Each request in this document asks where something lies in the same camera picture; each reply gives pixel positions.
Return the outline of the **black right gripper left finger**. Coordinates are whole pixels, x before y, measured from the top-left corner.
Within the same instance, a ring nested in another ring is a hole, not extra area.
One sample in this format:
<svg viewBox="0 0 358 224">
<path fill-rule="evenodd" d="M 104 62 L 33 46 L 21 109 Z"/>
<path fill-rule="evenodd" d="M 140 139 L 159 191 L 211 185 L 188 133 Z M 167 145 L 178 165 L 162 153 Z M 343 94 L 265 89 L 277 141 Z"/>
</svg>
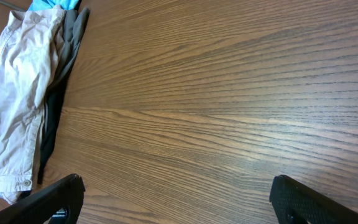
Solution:
<svg viewBox="0 0 358 224">
<path fill-rule="evenodd" d="M 36 194 L 0 211 L 0 224 L 63 223 L 78 221 L 85 186 L 77 174 L 70 174 Z"/>
</svg>

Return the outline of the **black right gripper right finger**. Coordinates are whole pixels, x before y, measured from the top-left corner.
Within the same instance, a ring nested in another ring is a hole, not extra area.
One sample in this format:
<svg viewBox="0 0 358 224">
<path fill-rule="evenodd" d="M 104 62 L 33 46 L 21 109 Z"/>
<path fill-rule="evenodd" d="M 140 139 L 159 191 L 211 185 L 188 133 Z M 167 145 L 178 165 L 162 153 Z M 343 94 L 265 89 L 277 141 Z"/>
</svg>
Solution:
<svg viewBox="0 0 358 224">
<path fill-rule="evenodd" d="M 358 213 L 287 175 L 274 177 L 269 202 L 279 224 L 358 223 Z"/>
</svg>

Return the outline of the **beige cotton shorts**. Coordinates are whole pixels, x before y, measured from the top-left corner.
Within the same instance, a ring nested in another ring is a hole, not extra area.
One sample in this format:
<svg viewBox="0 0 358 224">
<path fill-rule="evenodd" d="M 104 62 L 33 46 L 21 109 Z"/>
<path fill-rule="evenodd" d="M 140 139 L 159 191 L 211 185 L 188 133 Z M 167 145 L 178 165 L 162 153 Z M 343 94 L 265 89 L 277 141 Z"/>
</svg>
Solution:
<svg viewBox="0 0 358 224">
<path fill-rule="evenodd" d="M 44 126 L 44 96 L 64 48 L 59 5 L 11 11 L 0 35 L 0 197 L 15 203 L 34 189 Z"/>
</svg>

